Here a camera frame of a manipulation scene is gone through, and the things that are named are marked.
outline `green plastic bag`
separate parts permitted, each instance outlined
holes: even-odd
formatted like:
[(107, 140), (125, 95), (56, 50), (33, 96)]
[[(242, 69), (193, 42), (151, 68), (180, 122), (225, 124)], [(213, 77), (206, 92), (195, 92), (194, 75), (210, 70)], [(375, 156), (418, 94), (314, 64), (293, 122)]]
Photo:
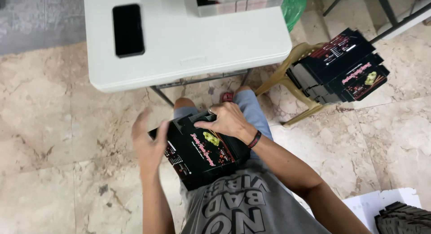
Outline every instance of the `green plastic bag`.
[(298, 22), (306, 5), (307, 0), (283, 0), (281, 11), (283, 12), (284, 21), (289, 32), (292, 31), (296, 22)]

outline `phone screen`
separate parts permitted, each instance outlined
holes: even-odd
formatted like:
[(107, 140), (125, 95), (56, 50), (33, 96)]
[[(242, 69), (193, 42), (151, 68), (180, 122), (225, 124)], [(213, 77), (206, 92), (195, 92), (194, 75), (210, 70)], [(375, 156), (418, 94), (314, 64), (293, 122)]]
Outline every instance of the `phone screen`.
[(145, 52), (142, 35), (141, 7), (130, 4), (112, 9), (115, 53), (118, 57), (142, 55)]

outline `knee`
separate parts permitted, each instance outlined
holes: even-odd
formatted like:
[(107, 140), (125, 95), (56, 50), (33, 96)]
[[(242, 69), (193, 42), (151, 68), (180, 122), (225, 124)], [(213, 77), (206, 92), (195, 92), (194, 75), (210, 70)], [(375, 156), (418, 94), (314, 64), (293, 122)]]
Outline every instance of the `knee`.
[(190, 99), (179, 98), (175, 101), (174, 109), (178, 109), (181, 107), (195, 107), (195, 105)]
[(237, 94), (241, 91), (245, 91), (245, 90), (251, 90), (251, 88), (249, 86), (240, 86), (237, 90), (235, 90), (234, 94)]

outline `hand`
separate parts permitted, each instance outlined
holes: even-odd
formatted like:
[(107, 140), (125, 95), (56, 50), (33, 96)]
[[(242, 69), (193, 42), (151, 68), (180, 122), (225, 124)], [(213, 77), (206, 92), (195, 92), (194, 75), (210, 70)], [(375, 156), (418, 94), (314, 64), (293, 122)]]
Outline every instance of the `hand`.
[(237, 104), (231, 102), (216, 104), (211, 106), (211, 111), (217, 115), (216, 121), (198, 121), (194, 123), (194, 126), (236, 137), (247, 145), (254, 139), (257, 130), (245, 120)]
[(132, 126), (132, 141), (141, 168), (141, 178), (153, 177), (158, 173), (160, 162), (166, 149), (166, 134), (168, 122), (162, 121), (157, 130), (157, 136), (152, 141), (147, 133), (147, 120), (151, 113), (145, 108)]

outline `gray floor mat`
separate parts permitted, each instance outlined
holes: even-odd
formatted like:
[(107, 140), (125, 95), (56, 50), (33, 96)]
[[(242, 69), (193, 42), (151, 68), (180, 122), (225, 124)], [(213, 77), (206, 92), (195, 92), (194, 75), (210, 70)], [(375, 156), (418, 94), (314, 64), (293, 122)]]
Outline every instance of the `gray floor mat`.
[(0, 0), (0, 55), (85, 39), (84, 0)]

